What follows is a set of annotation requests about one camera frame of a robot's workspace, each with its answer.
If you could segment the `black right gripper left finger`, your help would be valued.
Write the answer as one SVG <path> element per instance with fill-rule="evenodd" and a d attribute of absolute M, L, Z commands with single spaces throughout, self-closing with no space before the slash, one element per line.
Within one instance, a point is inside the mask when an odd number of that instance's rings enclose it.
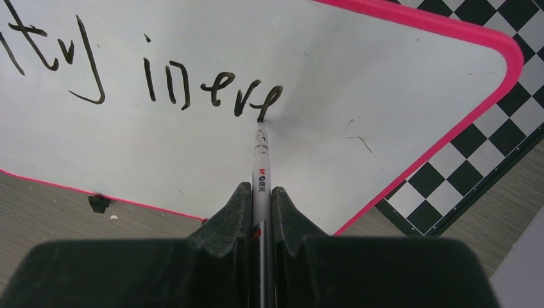
<path fill-rule="evenodd" d="M 25 256 L 2 307 L 249 307 L 251 185 L 191 235 L 51 241 Z"/>

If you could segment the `white board with pink frame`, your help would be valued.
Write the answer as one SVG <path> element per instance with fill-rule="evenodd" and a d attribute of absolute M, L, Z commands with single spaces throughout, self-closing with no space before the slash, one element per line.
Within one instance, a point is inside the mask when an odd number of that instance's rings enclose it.
<path fill-rule="evenodd" d="M 504 97 L 497 30 L 388 1 L 2 1 L 1 171 L 215 214 L 252 174 L 340 233 Z"/>

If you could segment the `white marker pen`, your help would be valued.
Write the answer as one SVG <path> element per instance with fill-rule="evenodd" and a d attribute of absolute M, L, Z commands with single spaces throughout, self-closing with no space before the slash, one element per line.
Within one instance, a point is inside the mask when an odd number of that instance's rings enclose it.
<path fill-rule="evenodd" d="M 252 307 L 275 307 L 275 274 L 271 223 L 271 188 L 268 134 L 257 121 L 252 173 L 252 230 L 250 297 Z"/>

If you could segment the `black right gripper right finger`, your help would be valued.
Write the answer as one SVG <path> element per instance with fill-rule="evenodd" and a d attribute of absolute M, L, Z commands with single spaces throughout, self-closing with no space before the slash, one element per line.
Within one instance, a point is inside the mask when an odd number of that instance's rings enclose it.
<path fill-rule="evenodd" d="M 279 307 L 498 307 L 464 243 L 440 237 L 331 236 L 283 187 L 271 197 Z"/>

